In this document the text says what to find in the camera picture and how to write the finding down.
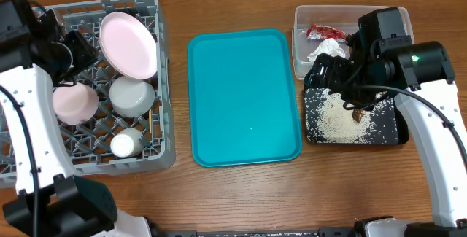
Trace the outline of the pink bowl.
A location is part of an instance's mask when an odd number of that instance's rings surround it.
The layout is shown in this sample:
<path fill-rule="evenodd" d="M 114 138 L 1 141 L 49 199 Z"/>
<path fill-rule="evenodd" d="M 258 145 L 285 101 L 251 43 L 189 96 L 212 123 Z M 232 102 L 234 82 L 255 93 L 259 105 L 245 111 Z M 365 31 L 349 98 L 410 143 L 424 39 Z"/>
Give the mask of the pink bowl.
<path fill-rule="evenodd" d="M 67 125 L 89 121 L 97 112 L 99 97 L 96 91 L 82 83 L 59 87 L 53 92 L 53 108 L 58 119 Z"/>

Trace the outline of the white paper cup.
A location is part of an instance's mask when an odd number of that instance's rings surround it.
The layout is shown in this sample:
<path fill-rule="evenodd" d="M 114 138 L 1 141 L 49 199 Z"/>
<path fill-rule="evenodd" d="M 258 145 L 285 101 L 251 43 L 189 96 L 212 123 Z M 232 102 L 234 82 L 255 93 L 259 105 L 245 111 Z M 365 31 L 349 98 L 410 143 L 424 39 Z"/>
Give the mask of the white paper cup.
<path fill-rule="evenodd" d="M 110 142 L 112 153 L 119 158 L 130 158 L 144 149 L 140 142 L 142 133 L 135 128 L 126 128 L 114 136 Z"/>

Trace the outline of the white tissue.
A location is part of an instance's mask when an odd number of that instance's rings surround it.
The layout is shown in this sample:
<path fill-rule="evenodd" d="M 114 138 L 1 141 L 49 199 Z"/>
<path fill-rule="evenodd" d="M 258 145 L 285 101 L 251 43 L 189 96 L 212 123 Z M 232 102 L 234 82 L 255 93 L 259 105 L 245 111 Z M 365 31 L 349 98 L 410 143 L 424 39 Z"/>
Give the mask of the white tissue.
<path fill-rule="evenodd" d="M 342 58 L 346 58 L 345 51 L 339 46 L 339 43 L 335 39 L 323 40 L 318 47 L 307 56 L 307 58 L 309 62 L 315 62 L 320 54 L 330 55 L 331 57 L 340 56 Z"/>

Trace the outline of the brown food piece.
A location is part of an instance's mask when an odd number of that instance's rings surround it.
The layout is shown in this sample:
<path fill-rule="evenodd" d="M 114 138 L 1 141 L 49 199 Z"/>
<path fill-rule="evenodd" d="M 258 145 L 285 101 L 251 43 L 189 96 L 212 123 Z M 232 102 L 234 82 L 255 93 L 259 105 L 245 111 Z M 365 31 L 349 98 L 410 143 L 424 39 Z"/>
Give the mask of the brown food piece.
<path fill-rule="evenodd" d="M 360 123 L 363 119 L 364 111 L 362 109 L 354 109 L 352 112 L 352 118 L 355 122 Z"/>

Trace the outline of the red candy wrapper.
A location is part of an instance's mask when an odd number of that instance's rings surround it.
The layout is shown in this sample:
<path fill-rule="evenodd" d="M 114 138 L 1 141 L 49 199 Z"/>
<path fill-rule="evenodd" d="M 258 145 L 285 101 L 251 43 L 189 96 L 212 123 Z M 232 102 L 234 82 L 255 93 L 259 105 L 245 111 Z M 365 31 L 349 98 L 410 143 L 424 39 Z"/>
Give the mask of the red candy wrapper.
<path fill-rule="evenodd" d="M 330 26 L 313 23 L 307 30 L 306 36 L 308 40 L 335 39 L 345 42 L 348 34 Z"/>

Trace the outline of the white round plate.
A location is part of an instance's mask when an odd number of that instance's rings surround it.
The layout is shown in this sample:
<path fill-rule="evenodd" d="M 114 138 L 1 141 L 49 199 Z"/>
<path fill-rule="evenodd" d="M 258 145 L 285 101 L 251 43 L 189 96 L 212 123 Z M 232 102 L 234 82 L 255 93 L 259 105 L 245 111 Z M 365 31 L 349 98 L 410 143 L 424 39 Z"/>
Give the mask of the white round plate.
<path fill-rule="evenodd" d="M 124 12 L 104 17 L 99 47 L 109 64 L 133 79 L 149 79 L 158 70 L 158 45 L 145 25 Z"/>

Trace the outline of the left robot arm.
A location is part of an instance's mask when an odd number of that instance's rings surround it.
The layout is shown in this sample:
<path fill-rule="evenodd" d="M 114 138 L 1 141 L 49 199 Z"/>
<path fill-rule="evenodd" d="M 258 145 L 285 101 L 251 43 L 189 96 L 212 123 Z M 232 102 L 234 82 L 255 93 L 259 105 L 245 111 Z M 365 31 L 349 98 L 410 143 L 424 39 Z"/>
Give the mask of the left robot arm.
<path fill-rule="evenodd" d="M 105 184 L 79 176 L 53 109 L 53 89 L 72 87 L 98 58 L 35 1 L 1 1 L 1 107 L 15 153 L 17 198 L 6 221 L 29 236 L 156 236 L 156 225 L 116 207 Z"/>

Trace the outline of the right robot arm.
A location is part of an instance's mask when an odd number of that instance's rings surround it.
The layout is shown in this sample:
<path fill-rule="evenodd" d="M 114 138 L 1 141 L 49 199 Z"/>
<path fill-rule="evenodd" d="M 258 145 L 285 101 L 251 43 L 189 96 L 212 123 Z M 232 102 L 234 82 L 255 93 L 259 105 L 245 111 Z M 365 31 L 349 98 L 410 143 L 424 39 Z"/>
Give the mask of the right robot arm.
<path fill-rule="evenodd" d="M 351 57 L 319 55 L 304 87 L 326 88 L 359 107 L 375 104 L 378 93 L 393 99 L 428 179 L 434 224 L 465 228 L 466 127 L 448 52 L 439 42 L 413 43 L 397 7 L 360 17 L 347 43 Z"/>

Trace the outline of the grey round bowl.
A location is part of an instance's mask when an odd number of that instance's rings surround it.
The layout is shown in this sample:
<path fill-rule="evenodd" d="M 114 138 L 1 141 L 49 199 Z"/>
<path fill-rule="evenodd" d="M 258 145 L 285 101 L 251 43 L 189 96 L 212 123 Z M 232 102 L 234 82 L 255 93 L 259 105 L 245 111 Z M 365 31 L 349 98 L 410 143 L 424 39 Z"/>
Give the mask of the grey round bowl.
<path fill-rule="evenodd" d="M 122 117 L 138 117 L 148 112 L 155 100 L 151 84 L 140 79 L 119 77 L 110 86 L 113 109 Z"/>

